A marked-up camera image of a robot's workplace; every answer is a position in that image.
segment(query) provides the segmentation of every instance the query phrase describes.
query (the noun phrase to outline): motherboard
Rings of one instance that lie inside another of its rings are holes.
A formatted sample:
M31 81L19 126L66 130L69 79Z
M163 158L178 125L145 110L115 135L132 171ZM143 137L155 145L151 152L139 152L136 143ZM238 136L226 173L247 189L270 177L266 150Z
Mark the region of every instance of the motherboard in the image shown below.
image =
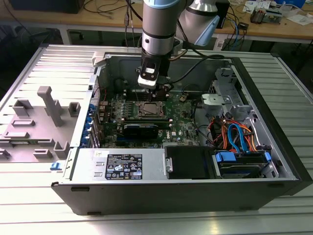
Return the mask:
M127 100L116 94L102 102L102 148L164 148L199 145L192 100L169 93L166 101Z

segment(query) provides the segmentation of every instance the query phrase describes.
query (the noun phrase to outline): side panel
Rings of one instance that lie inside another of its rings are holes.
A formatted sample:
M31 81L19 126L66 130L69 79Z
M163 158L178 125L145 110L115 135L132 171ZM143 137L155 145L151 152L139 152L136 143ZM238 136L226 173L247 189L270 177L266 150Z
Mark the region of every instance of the side panel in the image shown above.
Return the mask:
M239 58L232 59L233 65L238 72L240 82L246 87L246 90L249 92L251 97L251 102L257 107L258 112L261 114L262 119L264 120L269 132L273 136L279 150L283 154L285 160L287 161L289 167L291 168L293 174L297 179L300 180L300 184L293 188L291 191L286 192L285 195L294 195L302 189L306 188L312 184L312 178L305 169L303 163L295 152L294 148L290 144L288 138L274 117L273 113L270 111L268 105L264 101L260 91L254 84L249 73L245 69Z
M52 184L75 214L138 214L257 210L297 182L171 185Z

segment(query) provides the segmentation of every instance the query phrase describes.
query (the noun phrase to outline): blue cable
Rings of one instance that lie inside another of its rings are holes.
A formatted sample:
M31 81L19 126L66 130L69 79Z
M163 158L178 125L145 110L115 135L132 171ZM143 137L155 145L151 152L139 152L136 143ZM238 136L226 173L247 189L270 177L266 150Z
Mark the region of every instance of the blue cable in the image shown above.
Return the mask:
M243 133L241 127L238 124L235 124L235 123L229 125L228 130L227 130L228 140L229 140L230 144L236 149L237 153L240 152L240 149L238 148L238 146L235 145L235 143L231 139L231 129L232 129L232 126L235 126L238 129L238 131L239 131L240 143L241 143L241 147L242 147L243 151L244 152L249 152L248 147L246 146L244 133Z
M237 24L236 24L236 22L234 22L232 19L229 19L231 22L233 22L234 23L234 25L235 25L235 28L236 28L236 38L235 38L235 42L234 42L234 44L233 44L233 46L231 47L231 51L235 48L235 45L236 45L236 43L237 43L237 39L238 39L238 35L239 35L239 30L238 30L238 26L237 26Z

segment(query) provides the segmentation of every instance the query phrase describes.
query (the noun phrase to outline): desk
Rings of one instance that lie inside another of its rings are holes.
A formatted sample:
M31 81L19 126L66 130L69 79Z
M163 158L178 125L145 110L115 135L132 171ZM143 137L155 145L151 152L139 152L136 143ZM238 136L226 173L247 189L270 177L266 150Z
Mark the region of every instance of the desk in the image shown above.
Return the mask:
M104 3L113 3L114 0L98 0L98 5ZM120 0L114 6L107 6L103 9L112 9L119 6L123 6L125 2ZM134 9L142 15L142 4L136 3L133 5ZM87 5L87 8L95 11L95 4L92 2ZM242 11L242 6L238 7L238 11ZM124 16L125 8L120 8L113 11L113 19L101 16L96 13L88 12L84 9L78 14L65 14L54 12L35 12L35 11L15 11L9 4L9 9L14 16L19 19L25 26L28 27L44 27L44 28L57 28L62 36L64 44L71 44L68 30L96 30L96 31L124 31ZM305 5L305 10L312 10L313 6ZM253 24L250 23L249 13L239 13L235 11L235 14L244 23L249 24L247 40L259 40L259 41L271 41L271 42L286 42L286 43L310 43L313 39L313 24L301 26L297 23L289 21L285 18L282 19L280 24ZM12 16L8 13L2 1L0 1L0 24L6 25L19 25ZM134 31L142 31L141 21L134 16ZM221 50L224 40L230 38L234 29L230 25L229 21L225 22L222 29L216 29L213 37L218 38L215 43L214 49Z

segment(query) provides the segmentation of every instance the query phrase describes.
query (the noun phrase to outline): power supply label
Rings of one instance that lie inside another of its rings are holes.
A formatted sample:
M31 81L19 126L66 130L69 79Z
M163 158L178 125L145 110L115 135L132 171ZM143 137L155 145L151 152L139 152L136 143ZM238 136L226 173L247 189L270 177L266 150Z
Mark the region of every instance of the power supply label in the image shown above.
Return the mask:
M142 154L109 154L107 180L141 180Z

